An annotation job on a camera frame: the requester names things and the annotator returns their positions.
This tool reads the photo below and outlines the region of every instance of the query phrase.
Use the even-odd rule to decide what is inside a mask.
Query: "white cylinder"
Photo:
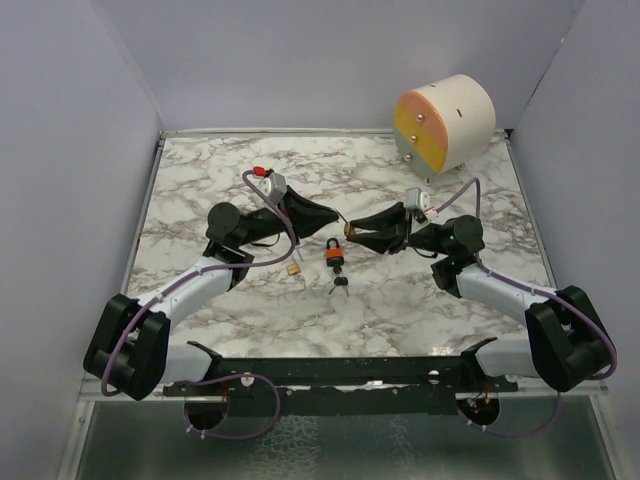
[[[466,75],[406,92],[398,101],[393,121],[400,154],[423,178],[480,155],[495,125],[491,98]]]

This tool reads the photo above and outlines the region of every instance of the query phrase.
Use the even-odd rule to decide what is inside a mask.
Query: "white wall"
[[[84,0],[0,5],[0,478],[55,478],[160,124]]]
[[[618,347],[609,385],[629,452],[640,451],[638,25],[640,2],[588,0],[513,136],[558,282],[589,292]]]
[[[99,1],[169,129],[390,127],[404,91],[455,73],[513,127],[583,3]]]

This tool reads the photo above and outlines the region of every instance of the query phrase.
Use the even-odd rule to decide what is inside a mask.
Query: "marble tabletop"
[[[462,170],[424,187],[399,158],[391,136],[240,136],[167,139],[153,186],[128,293],[154,289],[192,266],[207,244],[207,213],[229,201],[241,210],[260,208],[241,172],[254,165],[287,177],[302,196],[338,209],[348,219],[403,201],[406,189],[428,189],[444,203],[469,178],[482,183],[485,263],[529,282],[548,285],[538,244],[502,137]],[[448,209],[474,212],[469,192]],[[226,357],[358,357],[454,355],[490,337],[521,338],[523,327],[475,302],[440,291],[431,260],[405,251],[378,255],[343,242],[349,278],[347,297],[329,295],[331,276],[325,242],[344,238],[342,223],[302,241],[302,269],[289,276],[291,261],[249,271],[232,291],[212,299],[182,322],[171,342],[198,341]],[[277,257],[288,247],[247,248],[256,260]]]

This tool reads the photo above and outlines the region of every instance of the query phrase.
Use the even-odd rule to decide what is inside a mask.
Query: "purple cable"
[[[436,208],[436,212],[440,213],[443,210],[449,208],[453,204],[453,202],[458,200],[458,198],[460,198],[460,196],[464,192],[469,190],[469,187],[474,183],[476,184],[476,217],[480,218],[480,179],[478,177],[473,177],[471,180],[469,180],[460,190],[458,190],[458,192],[453,197]]]
[[[249,175],[253,175],[252,170],[247,170],[246,172],[244,172],[242,174],[242,180],[251,190],[253,190],[253,192],[256,195],[260,197],[260,199],[264,203],[267,204],[269,208],[271,208],[271,210],[273,210],[273,212],[278,216],[278,218],[282,220],[282,223],[284,223],[284,226],[287,229],[287,235],[289,235],[289,239],[291,240],[291,245],[289,246],[289,250],[287,250],[285,254],[273,260],[268,260],[265,262],[258,262],[258,263],[231,263],[227,265],[224,265],[224,264],[212,265],[210,267],[203,268],[202,273],[211,272],[213,270],[232,270],[237,268],[268,267],[270,265],[275,265],[276,263],[286,260],[288,257],[291,256],[291,254],[296,248],[296,240],[295,240],[296,235],[295,235],[295,232],[293,231],[293,225],[291,225],[291,221],[278,209],[278,207],[271,200],[269,200],[269,198],[258,187],[256,187],[253,184],[253,182],[251,182],[251,180],[249,180]],[[160,293],[160,295],[163,297],[165,295],[168,295],[169,293],[174,291],[176,288],[178,288],[179,286],[183,285],[184,283],[188,282],[189,280],[191,280],[192,278],[198,275],[200,275],[200,273],[197,271],[191,272],[189,275],[185,275],[184,277],[176,280],[174,283],[172,283],[167,288],[165,288]],[[114,395],[117,395],[120,393],[120,390],[113,390],[113,391],[108,390],[109,377],[111,376],[111,370],[113,370],[113,365],[115,364],[116,358],[120,353],[120,351],[122,350],[124,343],[127,341],[127,337],[135,329],[136,324],[138,323],[138,320],[140,320],[140,318],[145,314],[145,312],[147,312],[147,310],[149,310],[152,306],[158,303],[158,301],[159,301],[158,298],[154,297],[152,300],[144,304],[140,308],[140,310],[138,310],[138,312],[133,316],[131,321],[127,324],[127,326],[122,332],[122,335],[120,335],[120,338],[118,339],[118,342],[116,343],[116,346],[114,347],[113,352],[109,356],[109,360],[107,361],[107,366],[105,367],[104,372],[102,374],[102,381],[100,382],[100,390],[102,391],[102,394],[105,397],[113,397]]]
[[[264,427],[262,427],[260,430],[254,433],[248,433],[246,435],[225,435],[224,433],[214,433],[208,430],[198,430],[197,428],[195,428],[193,425],[191,425],[191,421],[189,420],[189,412],[187,412],[185,408],[184,420],[185,422],[187,422],[187,425],[189,425],[189,429],[187,430],[187,433],[193,430],[199,433],[200,435],[204,435],[206,437],[211,437],[211,438],[219,438],[221,440],[251,440],[253,438],[257,438],[261,435],[264,435],[269,430],[271,430],[271,428],[273,428],[273,426],[278,422],[278,417],[280,416],[280,395],[278,394],[278,389],[275,386],[275,384],[271,380],[269,380],[267,377],[263,375],[259,375],[257,373],[237,373],[235,375],[228,375],[226,377],[215,378],[213,380],[203,380],[201,382],[188,382],[188,383],[189,385],[196,385],[196,386],[214,385],[216,383],[228,382],[230,380],[237,380],[239,378],[244,378],[244,377],[257,378],[258,380],[262,380],[267,385],[269,385],[269,387],[271,387],[271,390],[273,390],[273,394],[276,397],[276,409],[275,409],[275,412],[273,413],[273,417],[271,417],[271,420],[269,420],[269,423],[267,423]]]
[[[480,218],[480,180],[477,177],[473,177],[471,180],[469,180],[455,195],[453,195],[453,197],[451,197],[449,200],[447,200],[445,203],[443,203],[439,208],[436,209],[436,211],[438,213],[442,212],[443,210],[445,210],[446,208],[450,207],[453,202],[455,202],[458,198],[460,198],[460,196],[466,192],[469,187],[471,187],[471,185],[476,184],[476,217]],[[540,295],[542,297],[548,298],[550,300],[553,300],[554,302],[559,303],[560,305],[562,305],[564,308],[566,308],[567,310],[569,310],[571,313],[573,313],[574,315],[576,315],[581,321],[583,321],[587,327],[589,327],[589,329],[591,329],[591,331],[593,333],[595,333],[598,338],[600,340],[602,340],[602,342],[605,344],[605,346],[607,347],[607,352],[609,353],[609,358],[611,360],[611,365],[609,365],[609,368],[607,369],[606,372],[604,373],[600,373],[597,375],[594,375],[593,377],[591,377],[589,380],[604,380],[605,378],[609,378],[611,375],[613,375],[613,373],[616,371],[616,369],[618,368],[618,355],[616,353],[616,349],[613,345],[613,343],[611,342],[611,340],[609,339],[609,337],[600,329],[600,327],[598,327],[593,320],[591,320],[589,317],[587,317],[584,313],[582,313],[580,310],[578,310],[577,308],[575,308],[573,305],[571,305],[569,302],[567,302],[566,300],[558,297],[557,295],[553,294],[553,293],[549,293],[546,292],[544,290],[539,290],[537,288],[533,288],[533,291],[531,289],[531,287],[529,285],[525,285],[524,283],[518,282],[517,280],[514,280],[512,278],[509,278],[507,276],[504,276],[498,272],[494,272],[492,269],[488,268],[484,263],[482,263],[482,260],[480,259],[480,255],[476,254],[476,261],[478,263],[478,266],[488,275],[497,278],[498,280],[511,285],[512,287],[518,288],[520,290],[523,290],[525,292],[532,292],[535,293],[536,295]],[[494,435],[498,435],[498,436],[502,436],[502,437],[509,437],[509,438],[527,438],[527,437],[533,437],[535,435],[538,435],[540,433],[545,432],[548,428],[550,428],[555,421],[558,418],[558,413],[560,411],[560,404],[561,404],[561,395],[560,392],[558,392],[557,395],[557,402],[556,402],[556,408],[553,412],[553,415],[551,416],[551,418],[549,418],[549,420],[542,426],[536,428],[535,430],[532,430],[530,432],[523,432],[523,433],[510,433],[510,432],[501,432],[498,430],[491,430],[491,429],[485,429],[486,432],[492,433]],[[460,413],[463,417],[466,418],[466,416],[462,413],[462,412],[458,412]],[[472,423],[472,425],[475,428],[478,428],[480,430],[482,430],[482,427],[480,425],[477,425],[475,423]]]

